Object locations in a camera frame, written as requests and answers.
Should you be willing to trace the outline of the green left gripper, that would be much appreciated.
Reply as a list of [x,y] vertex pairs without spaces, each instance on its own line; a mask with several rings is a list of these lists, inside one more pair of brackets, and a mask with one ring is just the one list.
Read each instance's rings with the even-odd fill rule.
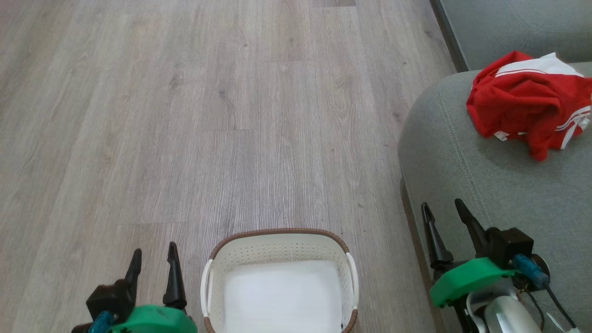
[[[112,333],[197,333],[198,327],[186,314],[187,299],[178,247],[169,243],[167,262],[169,273],[162,302],[165,306],[142,305],[134,308],[127,320],[111,328]],[[142,250],[137,248],[132,255],[125,274],[129,291],[137,289],[141,273]]]

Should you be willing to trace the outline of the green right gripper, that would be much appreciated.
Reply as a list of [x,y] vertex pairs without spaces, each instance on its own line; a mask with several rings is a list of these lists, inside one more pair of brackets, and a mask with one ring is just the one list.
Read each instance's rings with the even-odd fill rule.
[[[469,293],[491,286],[502,278],[516,275],[516,269],[500,268],[488,258],[486,232],[460,198],[455,199],[455,207],[461,222],[467,227],[476,258],[445,272],[434,282],[430,297],[437,308],[450,306]],[[453,255],[444,246],[427,202],[421,204],[421,215],[431,268],[441,270],[453,263]]]

